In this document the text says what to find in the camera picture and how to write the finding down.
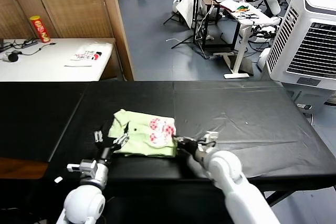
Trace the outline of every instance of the red can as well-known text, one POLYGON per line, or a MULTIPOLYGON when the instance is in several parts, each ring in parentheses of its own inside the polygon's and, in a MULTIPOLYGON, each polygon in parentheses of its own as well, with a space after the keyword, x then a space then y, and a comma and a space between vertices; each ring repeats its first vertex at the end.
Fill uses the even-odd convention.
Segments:
POLYGON ((43 25, 40 16, 32 16, 30 17, 31 22, 33 23, 38 36, 42 40, 43 43, 49 42, 50 37, 48 35, 46 27, 43 25))

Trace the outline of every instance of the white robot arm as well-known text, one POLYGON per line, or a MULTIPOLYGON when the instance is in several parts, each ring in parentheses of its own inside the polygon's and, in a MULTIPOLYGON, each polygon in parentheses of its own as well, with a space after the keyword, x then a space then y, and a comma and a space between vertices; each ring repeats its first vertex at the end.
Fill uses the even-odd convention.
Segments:
POLYGON ((108 178, 108 164, 111 154, 119 150, 128 140, 128 125, 124 134, 113 138, 111 144, 103 145, 102 131, 94 132, 95 142, 99 146, 96 159, 83 159, 80 164, 68 164, 69 172, 81 173, 81 186, 72 190, 64 201, 64 208, 56 224, 95 224, 105 206, 105 189, 108 178))
POLYGON ((258 188, 248 182, 235 154, 216 149, 213 141, 201 144, 189 137, 174 139, 178 148, 190 153, 223 191, 226 208, 235 224, 280 224, 258 188))

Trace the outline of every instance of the air cooler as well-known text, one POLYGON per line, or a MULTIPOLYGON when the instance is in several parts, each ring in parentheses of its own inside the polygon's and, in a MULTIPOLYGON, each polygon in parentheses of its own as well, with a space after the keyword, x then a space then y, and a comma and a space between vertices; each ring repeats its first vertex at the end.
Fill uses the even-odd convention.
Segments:
POLYGON ((291 0, 266 68, 312 113, 336 90, 336 0, 291 0))

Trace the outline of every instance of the white table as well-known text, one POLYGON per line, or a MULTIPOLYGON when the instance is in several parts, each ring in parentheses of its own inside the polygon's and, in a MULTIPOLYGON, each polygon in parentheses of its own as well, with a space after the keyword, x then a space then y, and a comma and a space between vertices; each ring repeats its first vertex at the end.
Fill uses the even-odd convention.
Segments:
MULTIPOLYGON (((105 51, 92 67, 65 67, 68 60, 73 57, 76 51, 83 45, 93 42, 109 42, 107 38, 95 39, 51 39, 55 45, 44 47, 34 55, 19 55, 17 62, 6 62, 0 60, 0 81, 98 81, 107 65, 113 44, 105 47, 105 51)), ((7 49, 5 52, 19 50, 25 54, 31 54, 47 43, 39 42, 36 45, 24 49, 7 49)))
POLYGON ((225 79, 236 79, 236 78, 248 78, 249 75, 247 73, 238 73, 240 65, 242 64, 242 60, 245 54, 245 49, 247 47, 248 38, 251 33, 251 29, 253 25, 272 25, 273 21, 267 17, 265 14, 263 14, 261 11, 259 11, 257 8, 255 8, 253 5, 249 3, 244 3, 244 6, 248 5, 249 12, 257 14, 259 18, 252 18, 252 19, 239 19, 238 16, 240 13, 231 13, 229 12, 236 20, 240 23, 240 28, 243 31, 243 38, 241 40, 241 44, 239 44, 239 51, 237 54, 237 58, 234 64, 233 69, 231 68, 231 60, 229 59, 229 56, 224 53, 216 53, 216 55, 223 55, 223 58, 225 60, 225 63, 228 65, 231 73, 225 74, 225 79))

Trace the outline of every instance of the gray floor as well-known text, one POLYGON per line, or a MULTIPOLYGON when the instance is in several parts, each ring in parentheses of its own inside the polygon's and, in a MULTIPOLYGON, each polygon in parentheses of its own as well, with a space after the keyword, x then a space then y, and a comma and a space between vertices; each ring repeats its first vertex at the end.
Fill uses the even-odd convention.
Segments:
MULTIPOLYGON (((223 60, 204 60, 187 45, 170 49, 176 41, 165 40, 183 40, 192 34, 185 26, 173 21, 163 26, 171 15, 172 2, 119 0, 136 80, 224 80, 223 74, 229 70, 223 60)), ((235 25, 233 21, 223 21, 209 30, 212 35, 223 31, 230 42, 235 25)), ((257 61, 258 54, 249 58, 257 61)), ((255 76, 249 80, 260 77, 255 64, 254 72, 255 76)), ((325 105, 314 115, 313 127, 336 156, 336 108, 325 105)), ((298 191, 275 205, 273 211, 281 223, 336 223, 336 192, 334 188, 298 191)))

